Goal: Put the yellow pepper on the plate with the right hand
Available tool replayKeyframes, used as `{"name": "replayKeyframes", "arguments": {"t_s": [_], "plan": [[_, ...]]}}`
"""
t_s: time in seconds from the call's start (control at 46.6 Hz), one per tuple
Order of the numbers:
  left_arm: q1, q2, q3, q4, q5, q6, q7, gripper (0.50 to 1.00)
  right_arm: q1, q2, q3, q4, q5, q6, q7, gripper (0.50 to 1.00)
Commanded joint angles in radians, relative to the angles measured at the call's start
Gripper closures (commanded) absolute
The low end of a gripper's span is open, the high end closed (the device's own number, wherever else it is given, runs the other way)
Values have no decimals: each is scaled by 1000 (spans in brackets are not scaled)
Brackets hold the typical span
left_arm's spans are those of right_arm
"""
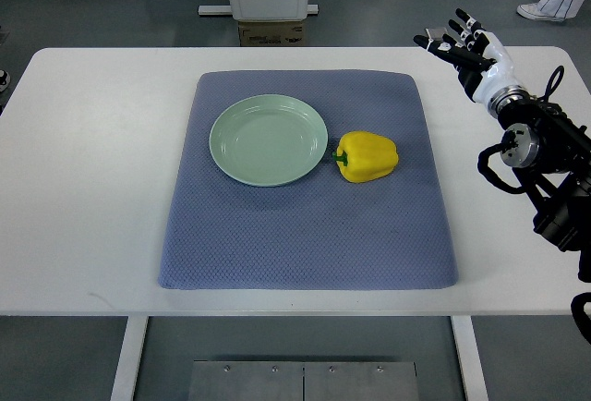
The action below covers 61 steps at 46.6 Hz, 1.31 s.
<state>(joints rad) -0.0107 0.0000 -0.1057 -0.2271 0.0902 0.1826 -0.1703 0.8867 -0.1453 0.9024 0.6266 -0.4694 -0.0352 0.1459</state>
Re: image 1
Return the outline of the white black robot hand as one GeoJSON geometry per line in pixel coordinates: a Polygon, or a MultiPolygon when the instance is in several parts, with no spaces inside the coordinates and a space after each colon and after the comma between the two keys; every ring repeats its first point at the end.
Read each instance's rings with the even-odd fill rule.
{"type": "Polygon", "coordinates": [[[461,8],[455,10],[455,15],[458,20],[450,19],[448,25],[459,40],[444,33],[439,39],[416,35],[414,43],[456,69],[472,102],[489,105],[503,89],[522,90],[514,75],[513,61],[497,36],[461,8]]]}

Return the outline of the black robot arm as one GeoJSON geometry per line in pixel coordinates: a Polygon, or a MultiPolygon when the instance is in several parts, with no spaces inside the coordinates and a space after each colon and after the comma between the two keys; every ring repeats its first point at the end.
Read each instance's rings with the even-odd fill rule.
{"type": "Polygon", "coordinates": [[[478,155],[478,172],[494,187],[525,194],[537,214],[534,232],[561,251],[578,251],[578,279],[590,282],[590,138],[550,95],[557,67],[540,97],[511,94],[499,107],[501,141],[478,155]]]}

